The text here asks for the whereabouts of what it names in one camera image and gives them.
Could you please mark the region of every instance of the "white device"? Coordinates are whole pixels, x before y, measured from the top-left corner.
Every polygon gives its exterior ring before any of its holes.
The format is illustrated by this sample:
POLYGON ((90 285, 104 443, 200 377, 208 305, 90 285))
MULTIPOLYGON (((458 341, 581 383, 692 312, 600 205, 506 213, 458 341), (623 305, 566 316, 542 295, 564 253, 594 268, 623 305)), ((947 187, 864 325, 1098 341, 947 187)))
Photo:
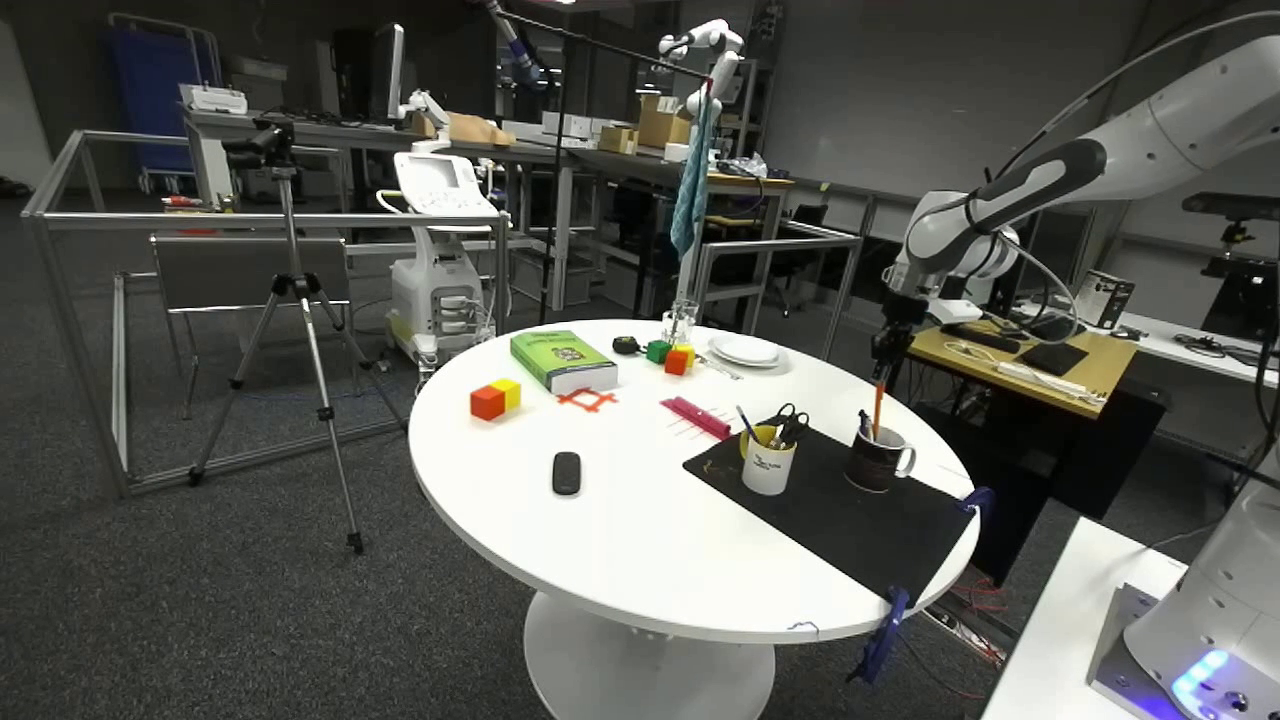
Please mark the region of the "white device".
MULTIPOLYGON (((397 178, 424 220, 495 220, 465 155, 397 150, 397 178)), ((414 223, 414 256, 393 263, 387 325, 397 343, 427 373, 493 335, 493 312, 458 236, 493 223, 414 223)))
POLYGON ((687 101, 685 101, 685 117, 699 117, 699 109, 712 101, 712 105, 718 105, 725 101, 725 89, 729 89, 729 79, 732 79, 732 72, 734 72, 734 63, 742 59, 738 54, 738 47, 742 47, 742 37, 734 37, 732 26, 729 26, 729 20, 706 20, 706 22, 696 22, 692 33, 685 33, 685 37, 665 37, 658 43, 655 43, 655 51, 658 51, 658 59, 685 59, 687 51, 696 51, 696 47, 718 47, 718 54, 716 54, 716 66, 712 66, 712 76, 696 89, 696 93, 687 93, 687 101))
MULTIPOLYGON (((1275 137, 1280 37, 1261 37, 1170 79, 1106 123, 1015 163, 978 192, 924 196, 884 276, 929 301, 964 256, 1053 205, 1136 201, 1275 137)), ((1248 485, 1168 600, 1123 627, 1123 647, 1178 716, 1280 710, 1280 492, 1248 485)))

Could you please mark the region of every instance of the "pen holder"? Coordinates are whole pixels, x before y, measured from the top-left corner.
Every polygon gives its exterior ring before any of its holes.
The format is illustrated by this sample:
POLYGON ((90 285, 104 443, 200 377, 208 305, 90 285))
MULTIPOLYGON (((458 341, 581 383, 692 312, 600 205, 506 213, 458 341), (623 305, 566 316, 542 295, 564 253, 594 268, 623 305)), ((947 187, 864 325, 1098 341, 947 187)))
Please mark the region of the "pen holder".
POLYGON ((794 443, 774 443, 774 422, 754 422, 753 433, 742 433, 738 453, 742 453, 742 485, 754 496, 788 492, 794 443))
POLYGON ((860 492, 884 496, 917 462, 917 448, 893 426, 864 426, 852 437, 844 478, 860 492))

